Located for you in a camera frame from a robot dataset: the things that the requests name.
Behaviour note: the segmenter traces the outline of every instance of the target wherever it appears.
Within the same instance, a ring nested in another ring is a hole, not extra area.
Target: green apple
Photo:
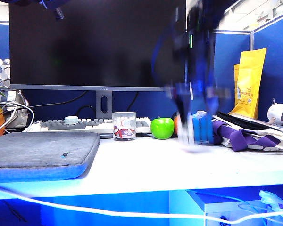
[[[156,139],[169,139],[174,132],[174,122],[171,118],[157,118],[151,122],[151,133]]]

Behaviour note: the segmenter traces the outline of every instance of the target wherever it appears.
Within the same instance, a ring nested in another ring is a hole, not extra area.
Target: yellow package
[[[258,116],[259,88],[266,48],[241,53],[240,64],[234,65],[235,107],[237,113],[256,119]]]
[[[235,106],[238,104],[240,98],[241,98],[241,92],[239,87],[237,86],[239,78],[239,64],[234,65],[234,82],[235,82]],[[254,114],[254,119],[258,118],[258,103],[259,103],[259,97],[257,98],[256,102],[256,108],[255,108],[255,114]]]

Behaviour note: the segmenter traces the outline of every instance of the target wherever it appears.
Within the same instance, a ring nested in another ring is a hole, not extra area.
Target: white desk surface
[[[78,179],[0,183],[30,197],[110,194],[283,184],[283,155],[234,153],[203,146],[187,152],[177,139],[102,139],[90,170]],[[0,193],[0,199],[10,198]]]

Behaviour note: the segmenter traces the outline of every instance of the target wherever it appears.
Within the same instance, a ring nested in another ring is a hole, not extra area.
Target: ceiling
[[[187,0],[187,8],[195,0]],[[283,13],[283,0],[237,0],[225,11],[220,30],[252,30]],[[8,4],[0,1],[0,20],[8,20]]]

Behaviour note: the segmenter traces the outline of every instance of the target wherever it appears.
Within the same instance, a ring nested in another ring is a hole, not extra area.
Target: white keyboard
[[[136,133],[151,133],[151,120],[148,117],[136,118]],[[112,134],[112,119],[79,119],[75,125],[67,125],[64,120],[38,121],[26,128],[24,132],[94,132]]]

